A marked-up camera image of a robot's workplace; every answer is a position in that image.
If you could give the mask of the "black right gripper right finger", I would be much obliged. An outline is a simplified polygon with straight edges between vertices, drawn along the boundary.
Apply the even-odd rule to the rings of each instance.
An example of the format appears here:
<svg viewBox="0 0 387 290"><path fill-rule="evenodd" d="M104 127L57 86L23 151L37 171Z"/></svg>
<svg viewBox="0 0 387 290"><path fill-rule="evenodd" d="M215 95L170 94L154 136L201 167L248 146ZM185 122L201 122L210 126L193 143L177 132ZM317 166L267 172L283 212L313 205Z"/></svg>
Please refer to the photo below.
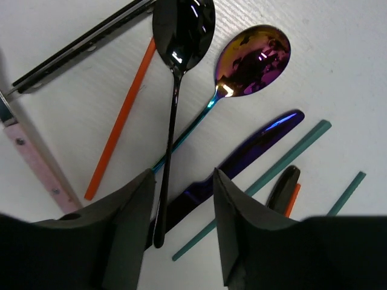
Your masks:
<svg viewBox="0 0 387 290"><path fill-rule="evenodd" d="M229 289L385 289L386 218L294 221L213 173L224 285Z"/></svg>

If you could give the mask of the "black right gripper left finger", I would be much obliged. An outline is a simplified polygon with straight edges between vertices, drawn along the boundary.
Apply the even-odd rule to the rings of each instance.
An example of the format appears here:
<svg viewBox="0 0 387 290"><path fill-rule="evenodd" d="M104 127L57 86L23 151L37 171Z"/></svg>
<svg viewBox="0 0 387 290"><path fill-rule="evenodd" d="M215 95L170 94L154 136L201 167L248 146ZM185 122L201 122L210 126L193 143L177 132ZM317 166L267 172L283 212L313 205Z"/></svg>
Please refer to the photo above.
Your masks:
<svg viewBox="0 0 387 290"><path fill-rule="evenodd" d="M154 202L145 170L114 193L59 219L1 215L2 289L135 289Z"/></svg>

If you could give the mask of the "pink handled fork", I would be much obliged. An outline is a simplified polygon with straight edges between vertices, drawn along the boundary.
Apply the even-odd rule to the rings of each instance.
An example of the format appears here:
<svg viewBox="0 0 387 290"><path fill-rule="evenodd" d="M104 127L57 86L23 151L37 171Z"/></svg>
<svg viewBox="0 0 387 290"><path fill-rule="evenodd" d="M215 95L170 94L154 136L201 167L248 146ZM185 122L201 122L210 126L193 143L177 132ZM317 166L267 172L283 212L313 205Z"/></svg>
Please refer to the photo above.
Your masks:
<svg viewBox="0 0 387 290"><path fill-rule="evenodd" d="M4 127L2 131L63 213L68 214L81 209L79 201L65 188L46 162L3 95L1 96L1 123Z"/></svg>

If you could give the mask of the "black handled knife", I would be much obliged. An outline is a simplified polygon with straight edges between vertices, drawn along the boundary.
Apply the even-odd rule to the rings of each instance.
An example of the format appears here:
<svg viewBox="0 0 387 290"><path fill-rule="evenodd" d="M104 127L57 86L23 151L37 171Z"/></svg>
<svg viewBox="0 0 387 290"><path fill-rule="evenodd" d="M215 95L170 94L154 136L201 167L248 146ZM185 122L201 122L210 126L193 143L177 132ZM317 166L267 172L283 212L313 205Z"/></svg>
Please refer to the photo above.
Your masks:
<svg viewBox="0 0 387 290"><path fill-rule="evenodd" d="M266 206L275 212L284 215L296 184L299 183L301 171L296 166L287 167L275 184Z"/></svg>

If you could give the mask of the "teal chopstick long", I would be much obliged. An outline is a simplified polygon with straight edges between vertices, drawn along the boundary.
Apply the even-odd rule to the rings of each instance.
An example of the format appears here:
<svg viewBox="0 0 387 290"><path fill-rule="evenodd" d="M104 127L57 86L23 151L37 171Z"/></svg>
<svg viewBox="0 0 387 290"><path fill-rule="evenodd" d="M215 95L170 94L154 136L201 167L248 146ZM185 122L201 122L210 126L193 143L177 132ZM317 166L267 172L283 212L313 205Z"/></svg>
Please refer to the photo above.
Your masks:
<svg viewBox="0 0 387 290"><path fill-rule="evenodd" d="M300 141L298 141L283 157L281 157L274 165L272 165L257 181L255 181L247 190L246 194L252 197L260 191L268 182L270 182L277 174L290 165L300 154L307 150L316 140L318 140L327 130L332 127L332 124L327 120L321 120L310 130ZM198 234L196 234L187 244L185 244L173 256L175 262L192 247L194 247L201 239L209 234L216 227L216 220L213 219L207 224Z"/></svg>

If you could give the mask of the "iridescent purple knife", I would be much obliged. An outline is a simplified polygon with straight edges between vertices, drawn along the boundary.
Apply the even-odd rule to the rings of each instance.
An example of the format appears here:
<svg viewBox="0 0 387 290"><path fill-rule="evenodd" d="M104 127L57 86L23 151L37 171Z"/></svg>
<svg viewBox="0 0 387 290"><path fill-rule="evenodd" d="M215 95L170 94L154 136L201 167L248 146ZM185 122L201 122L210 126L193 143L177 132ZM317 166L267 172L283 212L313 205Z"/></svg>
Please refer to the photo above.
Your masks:
<svg viewBox="0 0 387 290"><path fill-rule="evenodd" d="M304 118L305 114L301 110L293 109L272 119L251 134L217 168L233 179L292 131ZM166 231L170 231L212 195L212 175L185 188L167 205Z"/></svg>

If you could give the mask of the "teal chopstick short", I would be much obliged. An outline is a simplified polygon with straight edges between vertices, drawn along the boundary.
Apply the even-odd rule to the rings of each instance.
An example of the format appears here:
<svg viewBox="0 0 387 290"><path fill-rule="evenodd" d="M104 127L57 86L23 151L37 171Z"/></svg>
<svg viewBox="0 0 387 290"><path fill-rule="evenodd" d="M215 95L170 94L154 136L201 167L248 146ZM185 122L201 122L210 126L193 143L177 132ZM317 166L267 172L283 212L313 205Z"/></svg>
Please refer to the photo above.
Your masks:
<svg viewBox="0 0 387 290"><path fill-rule="evenodd" d="M366 176L365 172L359 172L355 178L351 181L349 186L345 189L345 191L341 194L341 196L338 198L338 200L335 202L335 204L332 206L332 208L327 213L327 216L336 216L343 206L346 204L346 202L349 200L351 195L354 193L356 188L360 185L360 183L364 180Z"/></svg>

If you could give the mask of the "iridescent rainbow spoon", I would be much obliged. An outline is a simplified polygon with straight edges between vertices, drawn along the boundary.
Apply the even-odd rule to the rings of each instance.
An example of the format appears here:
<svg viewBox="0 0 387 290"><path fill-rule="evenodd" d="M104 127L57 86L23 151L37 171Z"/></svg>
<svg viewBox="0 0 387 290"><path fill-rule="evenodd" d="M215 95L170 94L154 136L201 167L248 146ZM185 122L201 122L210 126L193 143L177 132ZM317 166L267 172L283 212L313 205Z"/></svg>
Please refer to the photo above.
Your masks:
<svg viewBox="0 0 387 290"><path fill-rule="evenodd" d="M276 80L289 63L286 34L271 25L255 25L236 35L222 50L214 70L215 93L174 141L176 150L222 98L254 94Z"/></svg>

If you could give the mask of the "black spoon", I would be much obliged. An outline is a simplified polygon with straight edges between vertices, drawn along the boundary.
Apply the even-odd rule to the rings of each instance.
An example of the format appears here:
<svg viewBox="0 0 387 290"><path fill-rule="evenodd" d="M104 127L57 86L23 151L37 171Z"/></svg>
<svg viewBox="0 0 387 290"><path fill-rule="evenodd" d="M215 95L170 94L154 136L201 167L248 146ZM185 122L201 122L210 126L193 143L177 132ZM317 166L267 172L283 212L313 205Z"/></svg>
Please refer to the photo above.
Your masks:
<svg viewBox="0 0 387 290"><path fill-rule="evenodd" d="M174 142L178 97L183 76L207 53L215 32L213 1L157 1L152 19L155 46L173 78L173 91L163 179L153 244L161 248L166 232L169 172Z"/></svg>

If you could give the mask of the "black silver chopstick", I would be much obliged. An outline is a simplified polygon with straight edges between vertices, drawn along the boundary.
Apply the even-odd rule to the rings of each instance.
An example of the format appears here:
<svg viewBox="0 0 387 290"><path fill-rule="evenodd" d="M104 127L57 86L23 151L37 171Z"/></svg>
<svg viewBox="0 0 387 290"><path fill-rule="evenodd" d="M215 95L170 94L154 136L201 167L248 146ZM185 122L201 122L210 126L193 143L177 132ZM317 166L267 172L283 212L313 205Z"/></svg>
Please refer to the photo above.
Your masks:
<svg viewBox="0 0 387 290"><path fill-rule="evenodd" d="M37 67L12 83L14 92L30 94L48 84L66 70L77 65L93 51L106 45L119 34L129 30L135 23L151 13L155 1L132 1L95 27L69 43Z"/></svg>

